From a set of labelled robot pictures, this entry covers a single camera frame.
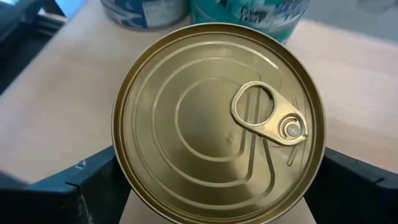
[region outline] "can label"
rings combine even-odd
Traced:
[[[133,28],[167,26],[188,12],[188,0],[101,0],[105,13]]]
[[[192,22],[231,22],[285,42],[309,0],[193,0]]]

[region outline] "wooden table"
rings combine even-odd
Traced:
[[[90,1],[0,97],[0,170],[28,182],[112,144],[111,112],[134,58],[178,27],[131,31]],[[327,146],[398,172],[398,45],[302,21],[287,47],[325,104]],[[122,223],[165,223],[134,194]],[[315,223],[304,200],[275,223]]]

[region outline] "teal can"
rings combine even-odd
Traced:
[[[310,0],[192,0],[192,24],[230,22],[259,30],[285,44]]]

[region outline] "pull tab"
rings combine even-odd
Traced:
[[[242,94],[251,87],[260,87],[274,100],[274,108],[267,120],[259,124],[249,124],[243,121],[236,109],[238,100]],[[307,121],[304,115],[273,87],[264,82],[248,82],[244,84],[235,94],[231,102],[231,114],[235,122],[242,128],[270,139],[283,146],[293,146],[308,136]]]

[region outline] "can lid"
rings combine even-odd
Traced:
[[[255,30],[202,24],[146,49],[113,113],[135,192],[177,223],[265,223],[294,206],[325,146],[310,75]]]

